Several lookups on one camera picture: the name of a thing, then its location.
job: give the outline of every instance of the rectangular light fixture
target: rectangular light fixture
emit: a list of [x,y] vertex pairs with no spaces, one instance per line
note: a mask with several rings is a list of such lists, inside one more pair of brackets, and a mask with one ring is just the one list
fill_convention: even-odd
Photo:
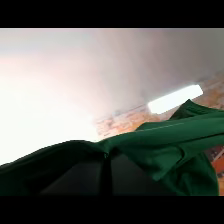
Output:
[[149,102],[148,107],[151,113],[162,114],[202,94],[203,91],[199,85],[191,85]]

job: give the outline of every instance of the brick wall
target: brick wall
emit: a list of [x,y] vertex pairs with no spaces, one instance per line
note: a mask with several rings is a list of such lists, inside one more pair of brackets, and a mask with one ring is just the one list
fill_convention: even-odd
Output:
[[[203,106],[224,109],[224,73],[213,76],[210,79],[198,83],[203,95],[193,101]],[[105,139],[114,135],[134,131],[144,122],[167,120],[178,107],[163,114],[151,114],[147,105],[140,105],[130,111],[119,115],[110,116],[96,122],[99,139]]]

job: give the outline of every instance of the ceiling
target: ceiling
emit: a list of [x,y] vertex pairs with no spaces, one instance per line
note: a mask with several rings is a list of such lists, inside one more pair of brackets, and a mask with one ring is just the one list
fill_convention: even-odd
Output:
[[91,119],[222,70],[223,40],[224,29],[0,29],[0,132],[20,146],[29,134],[25,154],[91,139]]

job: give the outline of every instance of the green fabric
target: green fabric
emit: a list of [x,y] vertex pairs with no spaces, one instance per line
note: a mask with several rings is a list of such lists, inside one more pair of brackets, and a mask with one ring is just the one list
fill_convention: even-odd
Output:
[[98,143],[70,141],[0,167],[0,195],[35,195],[80,161],[124,153],[177,195],[218,195],[216,173],[203,153],[224,144],[224,113],[184,103],[168,121]]

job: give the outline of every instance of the green cloth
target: green cloth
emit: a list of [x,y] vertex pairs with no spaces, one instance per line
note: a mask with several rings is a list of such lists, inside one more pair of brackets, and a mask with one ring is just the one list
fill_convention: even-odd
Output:
[[0,167],[0,195],[35,195],[85,159],[125,154],[153,180],[177,195],[219,195],[204,150],[224,145],[224,113],[188,100],[170,120],[97,143],[70,141]]

